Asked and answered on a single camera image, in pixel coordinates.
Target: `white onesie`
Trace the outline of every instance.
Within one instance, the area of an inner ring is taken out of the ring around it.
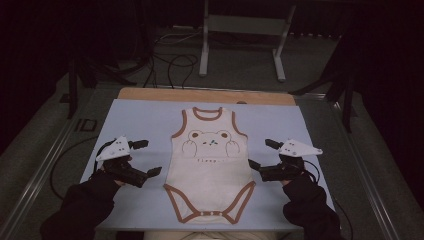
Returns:
[[[239,221],[255,182],[248,163],[247,135],[226,109],[183,110],[183,126],[172,135],[165,189],[178,221]]]

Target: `white desk frame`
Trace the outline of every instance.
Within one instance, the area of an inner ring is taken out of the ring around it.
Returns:
[[[200,59],[199,75],[204,77],[207,75],[209,44],[209,31],[233,32],[233,33],[252,33],[280,36],[280,44],[277,49],[272,50],[275,69],[277,71],[277,79],[279,82],[285,82],[283,64],[281,62],[281,52],[290,28],[293,18],[295,5],[290,7],[286,19],[269,19],[269,18],[251,18],[238,16],[222,16],[209,14],[209,0],[205,0],[204,18],[203,18],[203,47]]]

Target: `table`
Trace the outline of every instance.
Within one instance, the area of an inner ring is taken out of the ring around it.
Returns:
[[[253,33],[280,36],[281,40],[276,49],[272,50],[275,69],[277,71],[277,80],[284,82],[286,75],[284,74],[283,64],[281,62],[281,52],[289,32],[290,23],[296,7],[290,7],[290,11],[285,19],[271,18],[252,18],[240,16],[222,16],[209,14],[209,0],[205,0],[204,17],[203,17],[203,46],[202,56],[200,58],[200,76],[207,75],[208,58],[209,58],[209,31],[232,32],[232,33]]]
[[[313,145],[299,107],[291,95],[260,92],[229,92],[211,90],[142,89],[121,90],[105,120],[104,126],[81,181],[88,179],[98,149],[107,141],[126,135],[128,140],[149,140],[149,146],[133,150],[131,164],[142,171],[161,166],[159,176],[148,179],[139,189],[122,187],[115,196],[115,209],[98,226],[104,230],[126,231],[293,231],[300,228],[290,224],[282,214],[288,202],[279,182],[264,183],[252,172],[255,190],[237,224],[182,224],[178,222],[165,183],[171,158],[171,134],[182,123],[181,110],[198,106],[203,109],[227,107],[237,114],[238,128],[249,136],[249,158],[263,166],[279,162],[276,150],[265,146],[265,139],[285,141],[293,138]],[[304,157],[318,169],[316,156]],[[312,173],[316,170],[307,166]],[[323,175],[319,184],[329,195]],[[334,209],[331,198],[327,204]]]

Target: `desk foot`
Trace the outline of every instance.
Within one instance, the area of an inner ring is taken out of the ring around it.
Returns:
[[[200,70],[199,75],[206,77],[208,74],[208,58],[209,58],[209,46],[202,49],[202,56],[200,57]]]
[[[276,56],[276,49],[272,50],[272,56],[274,58],[275,70],[277,71],[277,80],[281,83],[286,81],[286,75],[284,74],[283,63],[281,62],[281,57]]]

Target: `dark background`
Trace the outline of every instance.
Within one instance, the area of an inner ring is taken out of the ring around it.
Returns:
[[[418,1],[297,1],[290,32],[339,41],[323,75],[354,64],[355,91],[424,208],[424,12]],[[210,12],[281,17],[287,2],[211,1]],[[2,153],[55,92],[70,58],[117,67],[148,56],[155,27],[202,25],[195,0],[0,2],[0,116]],[[96,79],[82,79],[94,87]]]

